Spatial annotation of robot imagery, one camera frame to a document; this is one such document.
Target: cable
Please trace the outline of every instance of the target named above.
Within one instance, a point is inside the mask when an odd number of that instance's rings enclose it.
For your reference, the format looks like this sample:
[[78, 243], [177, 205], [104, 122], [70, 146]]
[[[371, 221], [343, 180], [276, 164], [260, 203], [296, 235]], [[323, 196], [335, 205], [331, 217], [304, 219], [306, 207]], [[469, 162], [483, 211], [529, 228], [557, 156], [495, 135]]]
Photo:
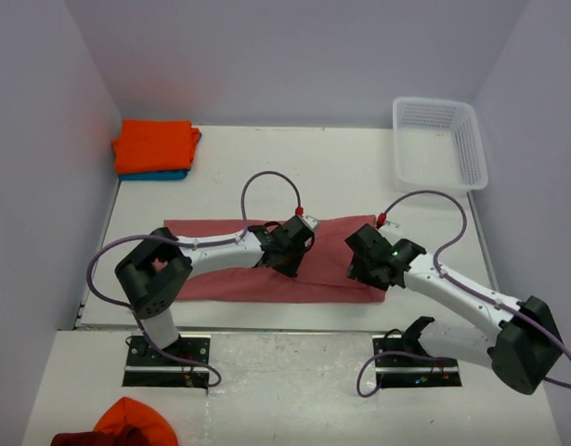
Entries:
[[400, 331], [398, 328], [393, 328], [393, 329], [388, 330], [388, 331], [386, 332], [386, 334], [385, 334], [384, 337], [383, 337], [383, 340], [388, 339], [388, 338], [390, 337], [390, 335], [393, 335], [394, 333], [398, 333], [398, 334], [400, 334], [400, 335], [403, 334], [403, 332]]
[[[246, 181], [246, 183], [244, 184], [244, 187], [241, 190], [240, 210], [241, 210], [241, 221], [242, 221], [242, 226], [243, 226], [241, 233], [237, 237], [232, 237], [229, 239], [219, 240], [219, 241], [215, 241], [215, 242], [199, 243], [196, 247], [205, 248], [205, 247], [222, 246], [225, 244], [235, 243], [239, 239], [243, 238], [248, 233], [248, 216], [246, 215], [246, 192], [248, 191], [248, 188], [250, 187], [250, 185], [253, 183], [253, 181], [255, 179], [257, 179], [258, 177], [262, 177], [264, 175], [274, 175], [277, 177], [281, 177], [285, 181], [287, 181], [292, 186], [293, 191], [295, 192], [295, 198], [297, 200], [296, 212], [297, 212], [297, 210], [302, 209], [302, 197], [300, 195], [300, 191], [297, 189], [297, 186], [295, 186], [295, 183], [293, 183], [293, 181], [291, 181], [287, 176], [281, 174], [280, 172], [276, 172], [274, 170], [265, 170], [262, 172], [258, 172], [257, 174], [252, 175], [248, 179], [248, 181]], [[122, 237], [121, 239], [118, 239], [114, 242], [111, 242], [111, 243], [108, 243], [107, 245], [105, 245], [89, 261], [89, 264], [87, 265], [87, 273], [86, 273], [86, 282], [87, 282], [87, 287], [89, 288], [89, 291], [91, 291], [91, 293], [93, 293], [95, 296], [97, 296], [99, 299], [103, 300], [104, 302], [107, 302], [107, 303], [112, 304], [112, 305], [117, 305], [119, 307], [124, 307], [124, 308], [130, 309], [133, 312], [133, 316], [135, 317], [135, 321], [136, 321], [136, 325], [138, 326], [138, 329], [143, 334], [143, 338], [145, 339], [145, 341], [147, 341], [149, 346], [151, 348], [153, 348], [159, 355], [163, 356], [164, 358], [166, 358], [168, 360], [175, 361], [177, 363], [184, 364], [184, 365], [187, 365], [190, 367], [203, 367], [203, 368], [207, 369], [208, 371], [215, 374], [217, 377], [217, 380], [214, 383], [209, 384], [208, 387], [218, 386], [221, 383], [222, 377], [221, 377], [221, 374], [213, 366], [211, 366], [207, 363], [204, 363], [204, 362], [187, 360], [184, 358], [178, 358], [177, 356], [171, 355], [170, 353], [163, 351], [163, 349], [160, 348], [159, 346], [157, 346], [152, 341], [152, 339], [149, 337], [149, 335], [145, 331], [145, 327], [143, 326], [142, 322], [136, 316], [132, 305], [130, 305], [127, 302], [123, 302], [121, 300], [116, 300], [116, 299], [112, 299], [111, 297], [107, 297], [106, 295], [102, 294], [96, 288], [96, 286], [93, 282], [93, 276], [94, 276], [96, 264], [99, 261], [99, 259], [101, 258], [101, 256], [106, 254], [110, 249], [115, 248], [116, 246], [119, 246], [121, 244], [129, 243], [129, 242], [136, 242], [136, 241], [143, 241], [143, 240], [151, 240], [151, 241], [155, 241], [155, 242], [166, 243], [166, 244], [170, 244], [172, 246], [177, 246], [180, 248], [190, 249], [190, 248], [195, 247], [195, 245], [191, 244], [191, 243], [182, 243], [182, 242], [179, 242], [176, 240], [166, 239], [165, 237], [160, 237], [157, 235], [143, 234], [143, 235], [130, 235], [128, 237]]]
[[[452, 246], [453, 244], [458, 242], [467, 230], [467, 214], [466, 214], [464, 208], [462, 207], [462, 205], [459, 203], [459, 201], [456, 200], [454, 197], [448, 195], [447, 193], [441, 192], [439, 190], [415, 190], [414, 192], [407, 193], [407, 194], [403, 195], [402, 197], [394, 200], [386, 208], [386, 210], [379, 216], [379, 221], [385, 220], [388, 213], [400, 202], [402, 202], [402, 201], [406, 200], [407, 198], [412, 197], [414, 195], [422, 195], [422, 194], [432, 194], [432, 195], [440, 196], [442, 198], [446, 198], [447, 200], [450, 200], [451, 202], [453, 202], [454, 205], [461, 212], [462, 225], [461, 225], [461, 230], [459, 231], [458, 235], [456, 237], [454, 237], [452, 240], [450, 240], [449, 242], [442, 244], [442, 246], [437, 248], [437, 250], [435, 250], [435, 252], [434, 252], [434, 267], [435, 267], [436, 271], [438, 272], [438, 274], [440, 276], [442, 276], [443, 278], [445, 278], [446, 280], [448, 280], [454, 286], [460, 288], [462, 291], [465, 291], [465, 292], [469, 293], [470, 295], [472, 295], [472, 296], [474, 296], [480, 300], [483, 300], [484, 302], [486, 302], [488, 304], [498, 306], [499, 308], [511, 313], [514, 317], [519, 318], [521, 321], [525, 321], [526, 323], [530, 324], [533, 328], [535, 328], [536, 330], [541, 332], [543, 335], [545, 335], [552, 342], [552, 344], [554, 344], [556, 347], [558, 347], [562, 351], [562, 353], [564, 353], [566, 355], [566, 357], [571, 362], [571, 351], [570, 351], [570, 349], [560, 339], [558, 339], [555, 335], [553, 335], [549, 330], [547, 330], [545, 327], [540, 325], [538, 322], [529, 318], [528, 316], [521, 313], [520, 311], [517, 311], [513, 308], [506, 306], [505, 304], [497, 303], [494, 299], [479, 293], [478, 291], [474, 290], [470, 286], [462, 283], [461, 281], [459, 281], [458, 279], [456, 279], [452, 275], [450, 275], [447, 272], [445, 272], [444, 270], [442, 270], [442, 266], [440, 265], [440, 261], [439, 261], [440, 255], [445, 250], [447, 250], [450, 246]], [[406, 356], [408, 358], [419, 359], [419, 360], [427, 360], [427, 361], [440, 360], [440, 358], [432, 358], [432, 357], [427, 357], [427, 356], [413, 355], [412, 353], [407, 353], [404, 351], [385, 351], [383, 353], [388, 353], [389, 355], [395, 355], [396, 354], [398, 356]], [[367, 397], [370, 397], [371, 395], [373, 395], [374, 393], [376, 393], [378, 391], [378, 388], [376, 387], [369, 394], [362, 394], [360, 389], [359, 389], [359, 383], [360, 383], [361, 377], [363, 376], [368, 365], [370, 365], [373, 361], [378, 360], [382, 356], [388, 356], [388, 355], [384, 355], [383, 353], [379, 353], [378, 355], [374, 355], [373, 357], [369, 358], [366, 361], [366, 363], [363, 365], [363, 367], [361, 368], [359, 375], [357, 376], [357, 394], [360, 397], [367, 398]], [[544, 381], [546, 381], [548, 383], [555, 384], [556, 386], [559, 386], [559, 387], [565, 387], [565, 388], [571, 389], [571, 383], [566, 383], [564, 381], [560, 381], [560, 380], [557, 380], [554, 378], [549, 378], [549, 377], [545, 377]]]
[[265, 223], [263, 226], [268, 229], [274, 227], [281, 227], [282, 225], [278, 221], [267, 221], [267, 223]]

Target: white plastic basket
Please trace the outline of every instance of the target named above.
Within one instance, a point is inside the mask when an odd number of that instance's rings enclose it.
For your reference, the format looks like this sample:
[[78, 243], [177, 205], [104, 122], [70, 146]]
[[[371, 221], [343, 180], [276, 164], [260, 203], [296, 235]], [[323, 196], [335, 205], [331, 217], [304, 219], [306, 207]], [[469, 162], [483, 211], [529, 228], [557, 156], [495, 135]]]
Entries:
[[464, 193], [487, 185], [483, 144], [470, 105], [397, 98], [393, 129], [396, 174], [403, 189]]

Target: pink towel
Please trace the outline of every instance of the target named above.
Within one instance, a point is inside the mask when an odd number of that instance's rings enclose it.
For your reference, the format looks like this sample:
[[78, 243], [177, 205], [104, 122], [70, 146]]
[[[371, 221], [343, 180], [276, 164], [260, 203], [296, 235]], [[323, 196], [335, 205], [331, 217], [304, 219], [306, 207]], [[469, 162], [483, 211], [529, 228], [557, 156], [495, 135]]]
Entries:
[[[249, 221], [250, 225], [264, 221]], [[344, 239], [364, 224], [376, 223], [374, 216], [345, 216], [320, 220], [314, 247], [290, 278], [271, 268], [224, 269], [194, 277], [186, 282], [177, 300], [222, 300], [228, 302], [337, 302], [384, 301], [384, 291], [347, 279], [352, 252]], [[241, 220], [165, 220], [174, 235], [207, 237], [241, 229]]]

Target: red connector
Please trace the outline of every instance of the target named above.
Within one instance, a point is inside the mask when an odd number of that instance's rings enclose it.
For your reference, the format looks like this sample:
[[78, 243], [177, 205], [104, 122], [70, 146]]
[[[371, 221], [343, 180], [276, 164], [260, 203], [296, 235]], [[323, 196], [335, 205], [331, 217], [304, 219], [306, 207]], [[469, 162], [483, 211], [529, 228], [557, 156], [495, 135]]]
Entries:
[[380, 214], [378, 215], [378, 218], [376, 219], [376, 228], [379, 229], [382, 226], [384, 226], [384, 223], [386, 222], [386, 214]]

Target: orange fabric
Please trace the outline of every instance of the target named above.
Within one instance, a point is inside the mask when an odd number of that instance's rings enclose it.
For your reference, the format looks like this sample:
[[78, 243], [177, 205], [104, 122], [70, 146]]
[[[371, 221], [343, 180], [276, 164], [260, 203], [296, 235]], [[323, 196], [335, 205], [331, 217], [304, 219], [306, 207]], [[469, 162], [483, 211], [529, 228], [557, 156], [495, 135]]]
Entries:
[[190, 169], [200, 135], [190, 121], [124, 119], [122, 134], [111, 143], [116, 172], [123, 175]]
[[177, 446], [177, 437], [165, 419], [149, 406], [124, 397], [97, 422], [95, 432], [122, 434], [126, 426], [136, 427], [149, 441], [150, 446]]

